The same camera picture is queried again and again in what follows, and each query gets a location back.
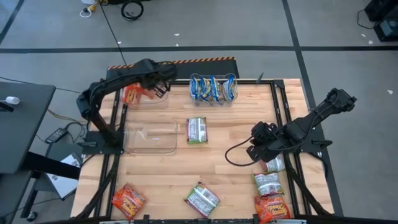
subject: wooden table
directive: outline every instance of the wooden table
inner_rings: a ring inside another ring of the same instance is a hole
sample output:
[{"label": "wooden table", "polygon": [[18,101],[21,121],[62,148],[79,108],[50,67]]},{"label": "wooden table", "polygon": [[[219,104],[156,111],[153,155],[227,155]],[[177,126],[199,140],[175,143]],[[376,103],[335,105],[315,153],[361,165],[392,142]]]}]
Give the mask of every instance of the wooden table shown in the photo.
[{"label": "wooden table", "polygon": [[[284,82],[292,119],[308,114],[300,80],[285,79]],[[175,155],[137,156],[125,153],[121,156],[116,190],[125,183],[130,183],[147,199],[137,214],[137,219],[142,219],[145,214],[149,214],[151,219],[200,218],[199,213],[183,201],[198,181],[214,191],[221,200],[209,218],[252,218],[256,212],[253,198],[257,195],[252,174],[263,170],[259,163],[249,167],[232,166],[225,160],[224,152],[247,139],[257,122],[276,123],[276,117],[269,85],[240,85],[238,91],[239,96],[230,108],[196,108],[189,98],[188,86],[174,85],[168,98],[158,105],[128,110],[127,128],[138,121],[177,122]],[[278,98],[281,104],[281,96],[278,95]],[[100,111],[108,121],[113,100],[113,94],[107,95]],[[186,142],[186,119],[196,116],[207,118],[208,144],[188,145]],[[248,145],[249,143],[244,144],[231,151],[230,159],[238,163],[250,162],[246,154]],[[129,141],[126,150],[131,147],[132,142]],[[300,157],[307,187],[324,208],[332,213],[333,207],[321,162],[307,154],[301,154]],[[95,156],[82,168],[71,216],[79,214],[97,190],[102,161],[103,156]],[[293,214],[286,172],[280,172],[279,177],[285,191],[285,201]],[[297,186],[296,191],[300,212],[303,213],[302,198]],[[108,191],[104,195],[101,215],[105,214]],[[125,217],[117,208],[113,208],[112,219]]]}]

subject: black table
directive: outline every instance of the black table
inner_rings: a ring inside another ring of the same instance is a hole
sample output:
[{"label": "black table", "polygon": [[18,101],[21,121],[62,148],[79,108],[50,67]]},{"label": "black table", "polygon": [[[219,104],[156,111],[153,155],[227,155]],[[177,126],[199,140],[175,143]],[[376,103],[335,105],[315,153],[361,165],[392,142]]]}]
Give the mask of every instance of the black table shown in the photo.
[{"label": "black table", "polygon": [[13,112],[0,111],[0,217],[18,208],[30,178],[40,172],[78,178],[79,168],[29,152],[54,92],[50,85],[0,82],[0,100],[16,96],[21,101],[10,105]]}]

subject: clear plastic container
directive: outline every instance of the clear plastic container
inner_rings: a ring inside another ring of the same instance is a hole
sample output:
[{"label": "clear plastic container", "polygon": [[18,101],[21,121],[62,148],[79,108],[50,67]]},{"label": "clear plastic container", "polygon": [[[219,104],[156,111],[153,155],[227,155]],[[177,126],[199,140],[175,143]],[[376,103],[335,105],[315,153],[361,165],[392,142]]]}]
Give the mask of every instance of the clear plastic container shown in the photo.
[{"label": "clear plastic container", "polygon": [[133,154],[148,156],[172,156],[177,148],[177,127],[175,120],[126,123],[124,150]]},{"label": "clear plastic container", "polygon": [[[194,73],[191,75],[190,80],[192,78],[195,78],[197,80],[200,80],[201,78],[206,78],[207,80],[211,80],[211,76],[209,75],[199,75],[197,73]],[[226,100],[224,97],[224,91],[222,90],[222,94],[223,97],[220,101],[216,101],[213,99],[213,97],[211,96],[210,99],[208,101],[202,100],[202,99],[194,99],[191,96],[192,102],[195,106],[231,106],[234,102],[234,100],[238,97],[238,82],[236,81],[236,76],[233,73],[228,73],[226,75],[213,75],[213,77],[215,77],[218,81],[218,83],[221,84],[221,89],[223,89],[223,83],[226,82],[230,77],[233,77],[233,88],[234,88],[234,99],[232,100]]]}]

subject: hazard tape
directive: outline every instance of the hazard tape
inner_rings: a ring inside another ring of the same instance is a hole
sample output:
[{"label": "hazard tape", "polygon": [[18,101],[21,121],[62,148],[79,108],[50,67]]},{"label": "hazard tape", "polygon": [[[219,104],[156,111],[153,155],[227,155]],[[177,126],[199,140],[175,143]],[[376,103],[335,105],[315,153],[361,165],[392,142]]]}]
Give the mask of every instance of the hazard tape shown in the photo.
[{"label": "hazard tape", "polygon": [[[201,59],[191,59],[191,60],[175,60],[172,61],[174,64],[178,63],[195,63],[195,62],[213,62],[213,61],[219,61],[219,60],[235,60],[235,57],[217,57],[217,58],[201,58]],[[162,62],[161,65],[165,65],[170,62]],[[115,66],[109,66],[109,69],[119,69],[119,68],[131,68],[133,67],[134,64],[131,65],[115,65]]]}]

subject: black wheel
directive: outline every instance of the black wheel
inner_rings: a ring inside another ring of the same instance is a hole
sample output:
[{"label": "black wheel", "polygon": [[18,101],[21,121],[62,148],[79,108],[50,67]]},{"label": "black wheel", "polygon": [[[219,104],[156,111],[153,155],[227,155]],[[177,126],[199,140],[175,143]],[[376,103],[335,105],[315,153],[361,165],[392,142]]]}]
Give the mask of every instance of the black wheel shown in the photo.
[{"label": "black wheel", "polygon": [[136,0],[125,2],[121,8],[122,17],[127,21],[136,21],[142,16],[142,13],[144,13],[144,6],[140,1]]},{"label": "black wheel", "polygon": [[26,218],[26,221],[32,222],[37,218],[37,212],[30,212],[29,216]]}]

